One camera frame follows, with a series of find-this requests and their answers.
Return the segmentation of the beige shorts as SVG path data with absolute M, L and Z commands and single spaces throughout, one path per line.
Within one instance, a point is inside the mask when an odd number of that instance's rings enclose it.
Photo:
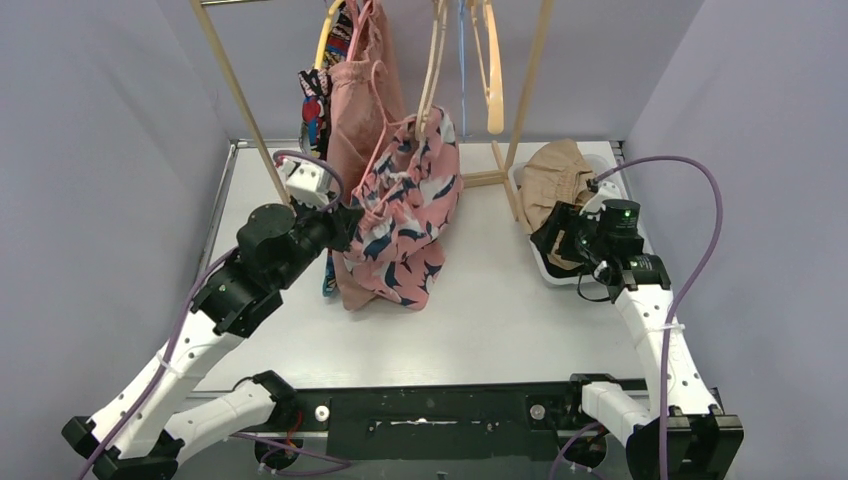
M 524 168 L 523 184 L 518 193 L 529 232 L 542 225 L 557 201 L 583 207 L 592 196 L 587 182 L 595 178 L 592 167 L 573 139 L 550 142 L 539 149 Z M 564 270 L 576 269 L 579 264 L 553 255 L 549 261 Z

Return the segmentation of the pink shark print shorts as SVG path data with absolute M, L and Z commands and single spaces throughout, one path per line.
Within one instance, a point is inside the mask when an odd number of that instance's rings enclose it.
M 464 189 L 455 126 L 432 107 L 424 130 L 409 118 L 366 167 L 351 193 L 363 216 L 350 247 L 333 256 L 348 311 L 382 298 L 423 309 L 446 261 L 439 237 Z

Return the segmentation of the white plastic basket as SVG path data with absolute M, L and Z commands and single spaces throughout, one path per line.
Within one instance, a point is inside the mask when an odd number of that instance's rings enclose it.
M 599 154 L 584 154 L 583 157 L 596 175 L 600 175 L 616 166 L 614 159 Z M 522 187 L 524 168 L 527 164 L 527 161 L 515 163 L 507 172 L 510 187 L 515 195 L 518 195 Z M 611 175 L 602 181 L 602 193 L 606 198 L 630 198 L 620 173 Z M 578 272 L 576 269 L 564 270 L 558 265 L 551 263 L 546 255 L 542 255 L 538 251 L 538 248 L 530 238 L 528 242 L 540 275 L 549 288 L 575 286 L 578 283 Z

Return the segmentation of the blue hanger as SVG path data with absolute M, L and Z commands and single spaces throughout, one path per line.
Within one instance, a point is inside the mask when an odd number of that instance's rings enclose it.
M 467 133 L 467 83 L 466 83 L 466 55 L 465 55 L 465 2 L 457 0 L 457 58 L 460 75 L 460 137 L 468 138 Z

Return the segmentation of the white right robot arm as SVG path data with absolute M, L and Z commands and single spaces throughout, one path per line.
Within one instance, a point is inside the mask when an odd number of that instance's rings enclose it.
M 595 212 L 556 203 L 531 236 L 607 290 L 641 363 L 648 391 L 644 407 L 604 375 L 574 375 L 580 389 L 562 400 L 564 417 L 578 427 L 594 420 L 625 448 L 634 479 L 723 479 L 744 439 L 738 416 L 725 413 L 689 352 L 684 326 L 660 257 L 638 230 L 640 206 L 607 199 Z

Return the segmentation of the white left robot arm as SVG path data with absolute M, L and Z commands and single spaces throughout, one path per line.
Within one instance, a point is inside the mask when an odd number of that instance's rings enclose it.
M 281 427 L 295 416 L 294 389 L 273 371 L 254 374 L 200 406 L 180 407 L 211 369 L 283 305 L 325 250 L 350 246 L 364 212 L 344 205 L 297 218 L 282 204 L 256 208 L 237 245 L 192 286 L 174 329 L 137 376 L 89 417 L 62 429 L 98 479 L 171 479 L 200 451 L 241 430 Z

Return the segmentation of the comic print shorts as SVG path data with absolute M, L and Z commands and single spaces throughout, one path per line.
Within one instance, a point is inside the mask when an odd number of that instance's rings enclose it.
M 304 94 L 301 108 L 302 133 L 307 141 L 307 152 L 320 160 L 327 160 L 330 137 L 330 96 L 332 80 L 329 70 L 345 60 L 352 20 L 349 1 L 345 1 L 335 19 L 329 36 L 324 63 L 321 69 L 313 66 L 298 74 L 299 84 Z

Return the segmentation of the yellow hanger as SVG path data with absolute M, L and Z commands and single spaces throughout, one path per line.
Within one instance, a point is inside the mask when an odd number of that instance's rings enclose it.
M 324 21 L 322 24 L 322 28 L 319 34 L 319 40 L 317 43 L 316 53 L 313 61 L 314 69 L 321 69 L 324 63 L 324 53 L 326 51 L 326 47 L 328 44 L 329 36 L 332 31 L 335 19 L 338 16 L 338 13 L 342 9 L 342 5 L 345 3 L 345 0 L 333 0 L 328 8 L 326 9 L 326 14 L 324 17 Z

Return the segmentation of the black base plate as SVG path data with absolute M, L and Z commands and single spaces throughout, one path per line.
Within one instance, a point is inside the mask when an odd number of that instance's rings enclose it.
M 572 382 L 303 389 L 292 412 L 251 427 L 324 441 L 351 461 L 550 460 L 587 425 Z

